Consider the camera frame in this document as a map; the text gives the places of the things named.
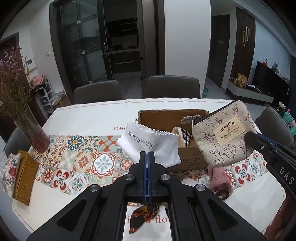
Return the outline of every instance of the screw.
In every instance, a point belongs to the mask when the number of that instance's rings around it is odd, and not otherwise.
[[[99,190],[99,185],[97,185],[97,184],[90,185],[89,189],[91,192],[96,192]]]
[[[204,191],[205,190],[205,185],[203,185],[203,184],[197,184],[196,186],[195,186],[195,188],[198,190],[198,191]]]
[[[166,181],[166,180],[169,180],[169,179],[170,179],[170,176],[169,176],[168,174],[162,174],[162,175],[160,176],[160,178],[161,178],[162,180]]]
[[[130,181],[133,180],[133,174],[126,174],[126,180]]]

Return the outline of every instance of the zipper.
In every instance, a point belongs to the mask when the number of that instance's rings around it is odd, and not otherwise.
[[[210,114],[208,114],[208,115],[205,115],[205,116],[201,117],[200,119],[198,119],[198,120],[196,120],[196,121],[194,122],[194,125],[196,125],[196,124],[198,124],[199,122],[201,122],[201,121],[203,121],[203,120],[209,118],[210,116],[212,116],[212,115],[218,113],[219,111],[225,109],[227,106],[233,104],[233,103],[236,102],[236,101],[239,101],[239,100],[234,100],[234,101],[230,102],[229,104],[227,104],[226,106],[223,106],[222,108],[220,108],[220,109],[218,109],[218,110],[216,110],[216,111],[214,111],[214,112],[212,112],[212,113],[210,113]]]

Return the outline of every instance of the glass door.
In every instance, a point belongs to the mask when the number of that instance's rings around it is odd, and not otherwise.
[[[67,1],[60,14],[72,89],[112,80],[102,0]]]

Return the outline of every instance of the glass vase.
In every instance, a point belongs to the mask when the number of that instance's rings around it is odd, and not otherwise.
[[[15,121],[15,124],[37,152],[46,151],[50,142],[49,137],[45,134],[29,107]]]

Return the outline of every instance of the gold door handle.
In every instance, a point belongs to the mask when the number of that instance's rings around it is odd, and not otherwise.
[[[249,26],[246,26],[246,41],[249,41]]]
[[[244,34],[242,36],[242,45],[245,47],[246,46],[246,31],[244,31]]]

